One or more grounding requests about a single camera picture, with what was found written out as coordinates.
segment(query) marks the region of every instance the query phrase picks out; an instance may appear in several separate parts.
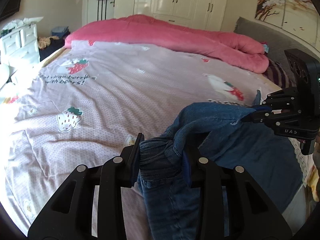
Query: lace trim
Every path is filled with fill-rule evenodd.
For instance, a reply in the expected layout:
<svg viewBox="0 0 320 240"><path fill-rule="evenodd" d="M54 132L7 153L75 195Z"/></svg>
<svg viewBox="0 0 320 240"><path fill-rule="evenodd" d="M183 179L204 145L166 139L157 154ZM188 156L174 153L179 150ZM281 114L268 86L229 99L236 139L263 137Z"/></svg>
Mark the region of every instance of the lace trim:
<svg viewBox="0 0 320 240"><path fill-rule="evenodd" d="M314 165L312 155L303 155L300 149L300 142L297 139L289 138L292 146L294 147L294 153L296 155L296 159L300 165L301 172L303 174L303 185L307 186L308 177Z"/></svg>

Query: striped fabric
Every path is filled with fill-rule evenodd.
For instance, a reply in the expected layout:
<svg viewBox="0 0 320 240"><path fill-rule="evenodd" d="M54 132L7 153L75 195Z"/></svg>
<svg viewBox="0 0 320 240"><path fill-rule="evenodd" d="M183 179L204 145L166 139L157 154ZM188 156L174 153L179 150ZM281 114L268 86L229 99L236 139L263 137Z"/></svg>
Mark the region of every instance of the striped fabric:
<svg viewBox="0 0 320 240"><path fill-rule="evenodd" d="M269 59L269 67L263 75L271 80L274 84L278 85L282 89L292 87L295 84L289 79L286 72L281 67L281 64Z"/></svg>

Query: white dresser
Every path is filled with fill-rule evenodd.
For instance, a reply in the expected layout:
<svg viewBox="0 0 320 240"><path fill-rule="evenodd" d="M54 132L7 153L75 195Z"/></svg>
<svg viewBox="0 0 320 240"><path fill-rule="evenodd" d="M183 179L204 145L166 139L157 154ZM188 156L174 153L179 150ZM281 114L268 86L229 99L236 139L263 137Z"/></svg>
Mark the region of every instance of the white dresser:
<svg viewBox="0 0 320 240"><path fill-rule="evenodd" d="M227 0L116 0L115 18L145 14L172 24L220 31Z"/></svg>
<svg viewBox="0 0 320 240"><path fill-rule="evenodd" d="M13 30L0 39L1 64L10 68L13 83L27 78L28 72L40 62L36 24Z"/></svg>

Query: camera lens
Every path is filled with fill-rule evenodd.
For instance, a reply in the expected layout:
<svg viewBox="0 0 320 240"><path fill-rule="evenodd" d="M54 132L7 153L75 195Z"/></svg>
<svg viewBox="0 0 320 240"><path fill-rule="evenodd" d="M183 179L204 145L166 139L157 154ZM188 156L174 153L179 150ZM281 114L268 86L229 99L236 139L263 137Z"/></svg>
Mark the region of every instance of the camera lens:
<svg viewBox="0 0 320 240"><path fill-rule="evenodd" d="M299 77L301 77L301 70L300 70L299 66L297 65L297 63L294 63L294 68L296 70L296 73L299 75Z"/></svg>
<svg viewBox="0 0 320 240"><path fill-rule="evenodd" d="M289 59L289 66L291 68L291 70L293 70L293 64L292 64L292 61Z"/></svg>
<svg viewBox="0 0 320 240"><path fill-rule="evenodd" d="M302 70L302 78L308 84L308 82L309 82L308 76L307 76L307 73L304 70Z"/></svg>

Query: denim clothing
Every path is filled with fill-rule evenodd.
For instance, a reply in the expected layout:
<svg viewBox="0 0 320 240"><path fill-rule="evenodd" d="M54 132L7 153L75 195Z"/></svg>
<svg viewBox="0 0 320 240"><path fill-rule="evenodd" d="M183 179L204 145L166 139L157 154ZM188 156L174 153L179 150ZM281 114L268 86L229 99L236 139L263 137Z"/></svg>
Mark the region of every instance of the denim clothing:
<svg viewBox="0 0 320 240"><path fill-rule="evenodd" d="M181 173L182 151L191 134L207 132L200 153L222 167L243 166L279 211L285 210L302 184L302 172L287 138L275 136L264 124L241 122L254 111L194 103L160 137L141 142L138 186L154 240L195 238L200 191L188 188Z"/></svg>

